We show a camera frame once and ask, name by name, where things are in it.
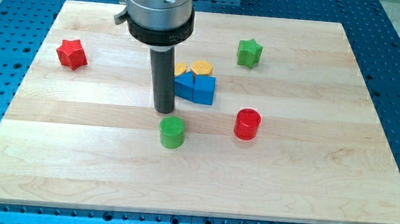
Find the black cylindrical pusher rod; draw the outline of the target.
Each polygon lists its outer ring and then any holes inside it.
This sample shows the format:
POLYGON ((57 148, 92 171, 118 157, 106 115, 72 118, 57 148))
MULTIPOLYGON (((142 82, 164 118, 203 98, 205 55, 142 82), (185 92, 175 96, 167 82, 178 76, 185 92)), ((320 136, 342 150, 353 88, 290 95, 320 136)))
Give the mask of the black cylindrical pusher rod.
POLYGON ((175 102, 175 49, 174 46, 151 46, 150 67, 155 110, 159 113, 174 111, 175 102))

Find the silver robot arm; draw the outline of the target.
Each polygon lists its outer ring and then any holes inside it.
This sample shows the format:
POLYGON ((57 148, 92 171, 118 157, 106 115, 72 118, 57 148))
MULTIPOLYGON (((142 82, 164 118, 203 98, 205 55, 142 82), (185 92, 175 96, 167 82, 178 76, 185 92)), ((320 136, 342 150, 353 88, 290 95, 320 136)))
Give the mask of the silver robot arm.
POLYGON ((125 0, 125 8, 114 16, 115 24, 126 23, 137 41, 150 49, 150 67, 155 110, 174 110, 175 46, 194 30, 193 0, 125 0))

